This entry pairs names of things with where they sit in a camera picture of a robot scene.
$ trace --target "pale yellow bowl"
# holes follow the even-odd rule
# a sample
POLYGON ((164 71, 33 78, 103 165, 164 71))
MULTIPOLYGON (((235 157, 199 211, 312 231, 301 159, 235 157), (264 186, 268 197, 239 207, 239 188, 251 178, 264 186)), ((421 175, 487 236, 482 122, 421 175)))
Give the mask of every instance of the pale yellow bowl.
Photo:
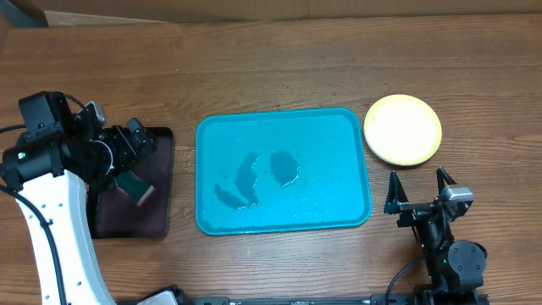
POLYGON ((396 165, 416 165, 440 145, 442 127, 434 110, 419 98, 395 94, 379 99, 367 112, 363 134, 379 158, 396 165))

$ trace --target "liquid spill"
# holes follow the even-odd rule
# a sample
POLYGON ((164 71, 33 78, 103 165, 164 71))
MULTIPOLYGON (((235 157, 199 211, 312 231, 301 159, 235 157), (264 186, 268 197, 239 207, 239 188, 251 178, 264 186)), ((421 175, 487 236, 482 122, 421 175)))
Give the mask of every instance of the liquid spill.
POLYGON ((269 157, 269 168, 280 187, 284 188, 299 178, 299 163, 287 151, 272 154, 269 157))
POLYGON ((258 155, 255 152, 250 152, 246 155, 241 166, 237 170, 237 177, 235 178, 235 186, 247 202, 243 202, 237 196, 223 190, 219 184, 216 184, 214 186, 214 192, 221 202, 228 207, 235 209, 252 208, 254 205, 260 204, 256 196, 256 191, 254 190, 257 183, 257 174, 252 170, 252 166, 254 166, 257 160, 258 155))

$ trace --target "wooden tabletop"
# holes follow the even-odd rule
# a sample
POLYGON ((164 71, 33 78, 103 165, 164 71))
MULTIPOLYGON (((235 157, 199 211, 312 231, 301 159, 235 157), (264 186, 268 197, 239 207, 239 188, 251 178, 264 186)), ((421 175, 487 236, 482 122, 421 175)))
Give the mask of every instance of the wooden tabletop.
MULTIPOLYGON (((405 93, 427 102, 443 129, 427 163, 398 169, 409 199, 431 200, 440 165, 470 185, 474 204, 451 228, 489 252, 480 291, 495 304, 542 303, 542 15, 11 30, 0 126, 21 124, 17 101, 41 90, 100 102, 112 124, 137 117, 174 131, 168 235, 94 242, 116 299, 171 283, 234 298, 384 292, 421 255, 411 230, 383 214, 398 168, 365 147, 373 212, 360 227, 211 237, 194 221, 194 135, 211 114, 342 106, 363 121, 375 101, 405 93)), ((2 149, 16 138, 0 135, 2 149)), ((414 269, 395 290, 425 282, 414 269)), ((25 221, 4 195, 0 300, 40 302, 25 221)))

